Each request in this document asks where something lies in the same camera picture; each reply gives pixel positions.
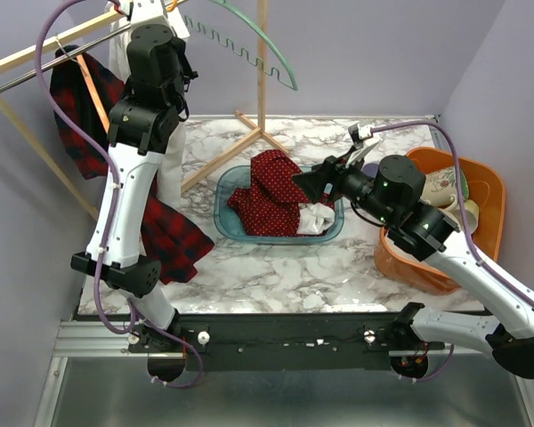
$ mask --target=purple wall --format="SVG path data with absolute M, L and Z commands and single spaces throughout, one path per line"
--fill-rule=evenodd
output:
M 59 2 L 31 3 L 31 12 L 23 13 L 17 1 L 0 2 L 0 58 L 32 45 L 45 15 Z M 64 16 L 55 30 L 71 26 L 73 21 Z M 31 67 L 1 76 L 0 84 Z M 52 110 L 36 81 L 4 97 L 72 180 L 91 190 L 61 148 Z M 83 249 L 92 227 L 85 211 L 0 112 L 0 427 L 33 424 L 57 326 L 70 316 L 81 286 L 69 260 Z
M 229 1 L 255 19 L 255 0 Z M 270 82 L 267 112 L 440 113 L 503 2 L 270 0 L 267 34 L 295 69 L 299 92 Z M 89 3 L 72 9 L 75 22 L 102 10 Z M 224 9 L 191 0 L 180 11 L 255 52 L 255 33 Z M 108 50 L 95 54 L 103 60 Z M 188 94 L 192 114 L 256 112 L 256 73 L 243 59 L 196 32 L 188 54 L 200 74 Z
M 534 288 L 534 0 L 506 0 L 441 116 L 507 188 L 500 263 Z

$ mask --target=red plaid shirt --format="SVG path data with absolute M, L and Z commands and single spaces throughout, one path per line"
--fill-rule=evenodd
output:
M 66 51 L 76 46 L 67 47 Z M 125 85 L 95 58 L 85 53 L 85 63 L 107 112 L 120 99 Z M 78 64 L 68 60 L 53 69 L 50 93 L 61 109 L 107 149 L 109 142 L 94 108 Z M 84 178 L 107 175 L 103 157 L 55 115 L 61 142 Z M 157 180 L 152 182 L 141 226 L 146 254 L 160 260 L 160 280 L 188 282 L 198 271 L 194 263 L 214 247 L 214 242 L 196 224 L 157 199 Z

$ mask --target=blue plastic tub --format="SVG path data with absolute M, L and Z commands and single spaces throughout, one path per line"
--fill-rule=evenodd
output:
M 310 166 L 302 166 L 303 171 L 310 171 Z M 217 183 L 214 204 L 215 227 L 225 237 L 238 242 L 253 243 L 256 245 L 316 245 L 332 240 L 344 226 L 344 205 L 342 199 L 335 202 L 335 223 L 327 230 L 324 236 L 308 236 L 299 238 L 280 238 L 267 236 L 248 236 L 238 215 L 228 206 L 228 199 L 235 189 L 247 189 L 251 183 L 250 167 L 248 165 L 235 166 L 226 171 Z

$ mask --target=wooden stand leg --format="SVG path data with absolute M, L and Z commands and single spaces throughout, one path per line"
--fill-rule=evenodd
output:
M 60 169 L 60 167 L 55 163 L 52 157 L 45 151 L 44 147 L 40 143 L 39 139 L 29 130 L 29 128 L 24 124 L 24 122 L 16 115 L 12 108 L 8 105 L 6 101 L 0 96 L 0 110 L 4 113 L 6 117 L 12 122 L 14 127 L 18 129 L 18 132 L 26 139 L 28 144 L 32 149 L 45 161 L 48 167 L 55 173 L 60 181 L 65 185 L 69 192 L 75 197 L 77 202 L 93 217 L 94 220 L 97 220 L 99 217 L 99 211 L 96 208 L 89 205 L 85 197 L 79 192 L 73 182 L 69 177 Z
M 190 178 L 187 178 L 186 180 L 184 180 L 182 182 L 182 193 L 186 191 L 187 189 L 191 189 L 194 185 L 202 181 L 210 173 L 215 171 L 225 162 L 237 156 L 237 154 L 239 154 L 241 151 L 249 147 L 251 144 L 257 141 L 260 137 L 261 137 L 261 129 L 256 127 L 253 131 L 251 131 L 246 136 L 241 138 L 239 141 L 234 143 L 231 147 L 226 149 L 222 154 L 220 154 L 210 163 L 208 163 L 207 165 L 202 167 L 200 170 L 198 170 L 196 173 L 194 173 Z
M 235 117 L 239 119 L 241 123 L 243 123 L 245 126 L 247 126 L 249 129 L 257 129 L 259 126 L 257 126 L 255 123 L 253 123 L 249 117 L 247 117 L 245 114 L 241 113 L 239 110 L 235 110 Z M 279 141 L 277 141 L 275 138 L 273 138 L 272 135 L 262 130 L 261 137 L 268 142 L 274 149 L 280 149 L 285 154 L 289 155 L 290 150 L 287 149 L 283 144 L 281 144 Z
M 267 15 L 268 15 L 269 0 L 258 0 L 258 25 L 263 32 L 267 30 Z M 194 173 L 190 178 L 182 183 L 182 193 L 187 189 L 193 187 L 195 184 L 206 178 L 210 173 L 215 171 L 218 167 L 223 165 L 231 158 L 237 156 L 238 153 L 249 147 L 255 141 L 263 138 L 273 148 L 280 149 L 285 154 L 289 154 L 290 151 L 286 149 L 283 144 L 265 132 L 265 97 L 266 97 L 266 78 L 263 70 L 267 67 L 267 44 L 259 37 L 257 41 L 257 56 L 262 59 L 263 66 L 257 68 L 257 125 L 249 120 L 248 117 L 243 115 L 240 111 L 235 112 L 236 118 L 241 123 L 251 129 L 251 132 L 241 138 L 222 154 L 212 160 L 210 163 L 202 167 L 199 171 Z

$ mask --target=wooden clothes rack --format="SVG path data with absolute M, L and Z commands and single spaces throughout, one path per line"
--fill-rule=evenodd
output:
M 184 3 L 187 0 L 180 0 L 178 4 Z M 264 32 L 267 29 L 267 20 L 268 20 L 268 9 L 269 9 L 269 0 L 257 0 L 257 11 L 258 11 L 258 25 L 261 30 Z M 84 22 L 83 24 L 77 25 L 68 31 L 60 33 L 56 37 L 50 37 L 44 42 L 43 52 L 51 52 L 59 47 L 59 44 L 67 44 L 73 40 L 76 40 L 79 37 L 85 36 L 95 30 L 104 28 L 111 23 L 122 18 L 122 15 L 111 10 L 104 13 L 101 16 L 98 16 L 92 20 Z M 26 62 L 29 62 L 34 59 L 36 52 L 36 47 L 31 46 L 27 49 L 23 49 L 19 52 L 13 53 L 5 58 L 0 60 L 0 75 L 6 71 L 16 68 Z M 203 166 L 200 170 L 196 171 L 192 176 L 188 177 L 182 182 L 182 192 L 190 189 L 198 182 L 205 179 L 210 173 L 217 170 L 220 166 L 225 164 L 230 159 L 237 156 L 238 153 L 252 145 L 254 142 L 259 139 L 263 139 L 272 145 L 275 149 L 280 149 L 286 154 L 289 153 L 280 142 L 275 140 L 270 134 L 265 130 L 265 97 L 266 97 L 266 77 L 263 72 L 266 56 L 267 56 L 267 45 L 262 38 L 258 37 L 257 41 L 257 52 L 258 57 L 263 62 L 262 67 L 257 68 L 257 124 L 255 124 L 251 119 L 246 117 L 240 111 L 235 111 L 235 117 L 239 119 L 244 125 L 246 125 L 250 132 L 244 137 L 233 143 L 229 148 L 227 148 L 223 153 L 210 161 L 207 165 Z M 83 58 L 77 57 L 77 61 L 81 61 L 82 64 Z M 87 77 L 85 74 L 86 67 L 81 67 L 84 71 L 85 81 L 87 82 Z M 90 94 L 94 99 L 94 92 L 89 88 Z M 99 211 L 97 208 L 89 204 L 86 198 L 81 194 L 77 187 L 71 182 L 69 177 L 61 170 L 61 168 L 55 163 L 52 157 L 47 153 L 42 143 L 39 141 L 23 120 L 13 111 L 13 109 L 8 105 L 8 103 L 0 96 L 0 110 L 3 114 L 12 122 L 14 127 L 20 132 L 32 149 L 45 161 L 46 165 L 52 170 L 55 176 L 63 183 L 63 185 L 69 190 L 69 192 L 75 197 L 77 202 L 95 219 L 97 220 L 99 216 Z

